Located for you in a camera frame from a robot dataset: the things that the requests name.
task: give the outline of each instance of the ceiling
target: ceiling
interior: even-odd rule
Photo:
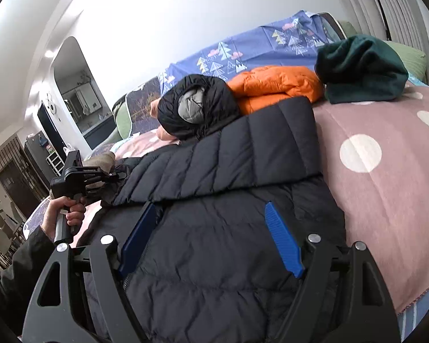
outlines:
[[[68,37],[60,48],[53,62],[54,78],[64,79],[73,75],[87,66],[86,59],[81,51],[78,41],[74,37]]]
[[[60,0],[2,0],[0,3],[0,138],[22,125],[24,88],[37,44]]]

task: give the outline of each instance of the metal screw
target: metal screw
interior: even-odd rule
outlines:
[[[357,241],[356,243],[355,243],[355,248],[357,249],[357,250],[360,250],[360,251],[364,251],[365,249],[367,249],[367,245],[366,244],[364,244],[362,241]]]
[[[111,244],[111,243],[113,242],[113,240],[114,240],[114,237],[113,237],[113,236],[111,236],[111,235],[105,235],[105,236],[103,236],[103,237],[100,239],[100,242],[101,242],[103,245],[108,245],[108,244]]]
[[[318,242],[321,241],[321,236],[316,233],[311,233],[310,235],[308,235],[308,241],[312,244],[318,244]]]
[[[61,242],[59,245],[57,245],[56,249],[59,253],[64,252],[65,250],[67,250],[69,248],[68,244],[65,242]]]

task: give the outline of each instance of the green fleece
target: green fleece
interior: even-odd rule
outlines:
[[[318,50],[315,72],[332,104],[392,100],[400,96],[408,72],[397,53],[368,35],[327,44]]]

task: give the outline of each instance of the orange jacket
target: orange jacket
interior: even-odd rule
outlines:
[[[324,93],[316,73],[303,66],[258,67],[238,74],[227,85],[244,115],[299,95],[314,103]]]

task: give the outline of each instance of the hand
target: hand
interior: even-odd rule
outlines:
[[[54,237],[56,237],[57,216],[60,209],[63,209],[64,206],[70,208],[70,212],[66,215],[68,225],[81,226],[84,219],[84,213],[86,212],[86,207],[84,206],[86,199],[82,197],[80,201],[81,202],[77,204],[75,200],[62,196],[49,202],[46,213],[44,214],[43,223],[41,224],[41,229],[46,233],[46,236],[48,236],[51,241],[54,241]]]

